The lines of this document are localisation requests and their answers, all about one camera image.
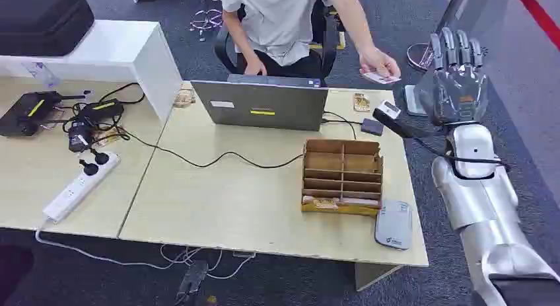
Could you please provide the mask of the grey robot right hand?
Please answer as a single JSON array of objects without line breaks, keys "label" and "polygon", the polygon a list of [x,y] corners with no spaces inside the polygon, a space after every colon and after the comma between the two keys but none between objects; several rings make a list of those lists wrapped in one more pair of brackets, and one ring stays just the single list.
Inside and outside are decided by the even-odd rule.
[{"label": "grey robot right hand", "polygon": [[488,105],[485,49],[463,30],[446,26],[431,34],[429,49],[433,64],[415,89],[428,119],[436,126],[480,121]]}]

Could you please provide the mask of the person's left hand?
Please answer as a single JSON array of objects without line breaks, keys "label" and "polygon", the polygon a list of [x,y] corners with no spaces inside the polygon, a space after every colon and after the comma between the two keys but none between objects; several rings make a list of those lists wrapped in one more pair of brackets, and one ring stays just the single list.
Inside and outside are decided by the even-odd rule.
[{"label": "person's left hand", "polygon": [[396,60],[376,47],[359,50],[360,72],[376,73],[382,77],[401,77]]}]

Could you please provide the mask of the person's right hand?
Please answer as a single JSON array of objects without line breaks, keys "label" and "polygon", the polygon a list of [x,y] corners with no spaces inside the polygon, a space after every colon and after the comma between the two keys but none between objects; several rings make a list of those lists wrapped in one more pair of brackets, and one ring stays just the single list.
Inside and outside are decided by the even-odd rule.
[{"label": "person's right hand", "polygon": [[245,75],[267,75],[267,69],[264,63],[257,57],[248,59],[246,62],[246,68],[244,70]]}]

